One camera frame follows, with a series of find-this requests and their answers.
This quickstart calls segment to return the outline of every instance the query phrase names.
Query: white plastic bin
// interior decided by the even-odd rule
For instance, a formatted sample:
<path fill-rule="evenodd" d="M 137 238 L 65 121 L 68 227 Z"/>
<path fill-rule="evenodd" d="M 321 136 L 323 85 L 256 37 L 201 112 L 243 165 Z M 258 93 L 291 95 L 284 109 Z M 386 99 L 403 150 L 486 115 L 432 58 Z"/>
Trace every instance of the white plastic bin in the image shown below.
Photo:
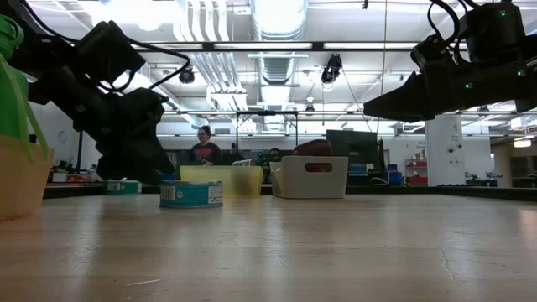
<path fill-rule="evenodd" d="M 331 164 L 330 172 L 308 172 L 307 164 Z M 287 199 L 337 199 L 345 197 L 348 158 L 284 156 L 270 163 L 272 192 Z"/>

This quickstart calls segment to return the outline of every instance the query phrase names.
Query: white column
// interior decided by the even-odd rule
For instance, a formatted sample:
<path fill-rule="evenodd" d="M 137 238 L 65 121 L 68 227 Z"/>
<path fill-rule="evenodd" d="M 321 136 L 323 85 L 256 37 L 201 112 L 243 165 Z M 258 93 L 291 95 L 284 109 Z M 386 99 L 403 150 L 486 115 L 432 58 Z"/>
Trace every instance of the white column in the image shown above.
<path fill-rule="evenodd" d="M 503 177 L 498 178 L 498 188 L 513 187 L 513 178 L 511 177 L 511 144 L 494 146 L 494 165 L 495 172 Z"/>
<path fill-rule="evenodd" d="M 465 185 L 464 143 L 460 116 L 425 122 L 429 186 Z"/>

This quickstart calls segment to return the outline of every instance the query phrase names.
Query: green bottle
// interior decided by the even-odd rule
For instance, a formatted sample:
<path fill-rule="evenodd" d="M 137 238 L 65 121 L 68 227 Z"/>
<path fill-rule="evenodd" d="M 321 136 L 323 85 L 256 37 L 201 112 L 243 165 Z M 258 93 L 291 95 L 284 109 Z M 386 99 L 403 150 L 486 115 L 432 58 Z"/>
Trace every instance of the green bottle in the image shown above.
<path fill-rule="evenodd" d="M 28 104 L 28 81 L 22 72 L 7 62 L 23 40 L 24 32 L 20 26 L 9 17 L 0 15 L 0 136 L 20 139 L 29 160 L 34 162 L 29 142 L 29 121 L 44 151 L 44 161 L 48 161 L 49 147 Z"/>

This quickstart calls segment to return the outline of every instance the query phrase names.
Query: ductwork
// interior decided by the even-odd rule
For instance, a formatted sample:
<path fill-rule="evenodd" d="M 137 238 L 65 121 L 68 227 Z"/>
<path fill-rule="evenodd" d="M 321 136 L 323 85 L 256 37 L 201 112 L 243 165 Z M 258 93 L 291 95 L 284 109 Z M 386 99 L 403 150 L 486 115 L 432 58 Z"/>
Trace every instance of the ductwork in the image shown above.
<path fill-rule="evenodd" d="M 300 41 L 305 35 L 307 0 L 250 0 L 252 24 L 255 37 L 260 41 Z M 291 89 L 285 87 L 295 72 L 294 58 L 261 58 L 258 62 L 262 84 L 275 86 L 261 87 L 261 98 L 267 105 L 284 108 Z M 265 120 L 269 130 L 277 130 L 284 125 L 274 125 Z"/>
<path fill-rule="evenodd" d="M 174 34 L 179 40 L 186 41 L 218 41 L 215 32 L 215 6 L 212 0 L 175 0 L 182 11 L 182 18 L 174 24 Z M 201 27 L 201 1 L 205 4 L 205 23 Z M 223 41 L 228 41 L 227 35 L 227 6 L 226 0 L 218 1 L 218 35 Z M 188 3 L 192 6 L 192 24 L 190 26 L 190 11 Z M 225 110 L 247 110 L 246 96 L 235 66 L 235 60 L 231 54 L 193 54 L 190 55 L 193 64 L 206 81 L 207 101 L 212 108 L 216 104 Z"/>

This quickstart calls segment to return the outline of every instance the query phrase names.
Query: red shelf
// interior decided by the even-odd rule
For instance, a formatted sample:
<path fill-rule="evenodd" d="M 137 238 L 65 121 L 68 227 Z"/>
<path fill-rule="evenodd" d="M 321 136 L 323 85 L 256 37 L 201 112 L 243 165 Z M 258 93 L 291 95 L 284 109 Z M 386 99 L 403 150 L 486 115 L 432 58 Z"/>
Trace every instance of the red shelf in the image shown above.
<path fill-rule="evenodd" d="M 407 168 L 427 168 L 427 162 L 426 161 L 416 161 L 416 164 L 407 164 Z"/>
<path fill-rule="evenodd" d="M 415 176 L 409 177 L 409 182 L 411 185 L 427 185 L 429 179 L 427 177 Z"/>

